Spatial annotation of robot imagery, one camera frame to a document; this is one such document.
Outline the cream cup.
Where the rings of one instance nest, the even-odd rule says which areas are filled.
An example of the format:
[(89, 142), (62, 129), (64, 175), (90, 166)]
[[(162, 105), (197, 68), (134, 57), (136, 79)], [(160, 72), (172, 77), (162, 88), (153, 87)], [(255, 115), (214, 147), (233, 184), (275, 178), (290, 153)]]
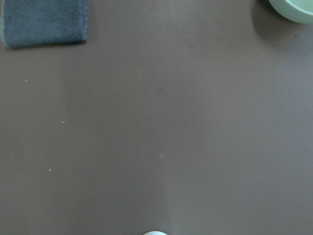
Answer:
[(167, 235), (167, 234), (161, 231), (149, 231), (147, 233), (144, 233), (143, 235)]

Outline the dark grey folded cloth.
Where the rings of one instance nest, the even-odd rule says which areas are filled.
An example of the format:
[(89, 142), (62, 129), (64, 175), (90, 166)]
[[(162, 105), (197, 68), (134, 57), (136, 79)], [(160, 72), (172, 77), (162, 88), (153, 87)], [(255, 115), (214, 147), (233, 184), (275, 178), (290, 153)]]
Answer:
[(4, 0), (0, 38), (8, 48), (84, 42), (85, 0)]

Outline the green bowl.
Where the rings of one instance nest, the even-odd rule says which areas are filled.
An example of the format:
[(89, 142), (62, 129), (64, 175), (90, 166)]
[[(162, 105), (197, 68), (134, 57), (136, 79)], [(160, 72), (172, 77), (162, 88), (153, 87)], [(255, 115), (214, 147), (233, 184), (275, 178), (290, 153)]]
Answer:
[(313, 23), (312, 0), (269, 0), (273, 9), (284, 18), (300, 23)]

